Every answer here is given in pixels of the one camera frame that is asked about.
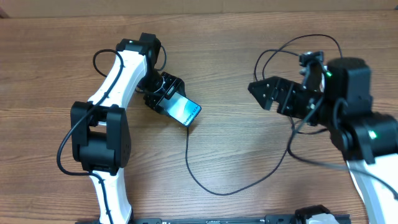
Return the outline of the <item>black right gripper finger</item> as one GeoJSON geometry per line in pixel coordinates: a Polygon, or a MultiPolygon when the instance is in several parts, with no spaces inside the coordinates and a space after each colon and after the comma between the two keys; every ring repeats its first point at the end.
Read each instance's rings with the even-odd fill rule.
{"type": "Polygon", "coordinates": [[[270,110],[278,94],[278,92],[273,92],[268,95],[265,93],[253,93],[252,95],[264,110],[270,110]]]}
{"type": "Polygon", "coordinates": [[[274,95],[279,92],[278,82],[280,77],[270,77],[264,80],[252,82],[248,86],[248,91],[253,95],[274,95]]]}

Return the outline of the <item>Samsung Galaxy smartphone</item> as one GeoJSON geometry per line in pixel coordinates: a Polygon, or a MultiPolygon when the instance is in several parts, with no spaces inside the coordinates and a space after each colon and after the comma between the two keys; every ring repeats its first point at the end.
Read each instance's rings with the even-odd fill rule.
{"type": "Polygon", "coordinates": [[[179,93],[174,93],[171,99],[164,99],[162,102],[169,116],[186,127],[191,125],[201,111],[200,105],[179,93]]]}

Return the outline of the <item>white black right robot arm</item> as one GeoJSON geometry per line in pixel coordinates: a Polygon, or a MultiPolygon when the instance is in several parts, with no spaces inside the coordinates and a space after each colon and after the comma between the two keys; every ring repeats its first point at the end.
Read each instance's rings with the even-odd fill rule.
{"type": "Polygon", "coordinates": [[[322,57],[300,56],[302,83],[281,77],[252,82],[249,92],[269,110],[322,125],[342,153],[344,165],[312,161],[287,152],[296,160],[344,170],[359,192],[370,223],[397,223],[397,120],[372,111],[371,69],[360,58],[343,57],[323,63],[322,57]]]}

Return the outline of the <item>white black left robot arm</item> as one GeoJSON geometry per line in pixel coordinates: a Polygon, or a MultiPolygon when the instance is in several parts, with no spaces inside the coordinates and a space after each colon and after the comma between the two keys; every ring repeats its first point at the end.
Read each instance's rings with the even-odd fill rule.
{"type": "Polygon", "coordinates": [[[189,102],[182,79],[156,68],[161,41],[142,33],[139,40],[123,39],[111,50],[115,61],[104,82],[88,101],[74,102],[71,130],[74,160],[95,186],[98,223],[129,223],[132,205],[127,199],[124,168],[132,151],[127,107],[135,93],[158,114],[176,119],[189,102]]]}

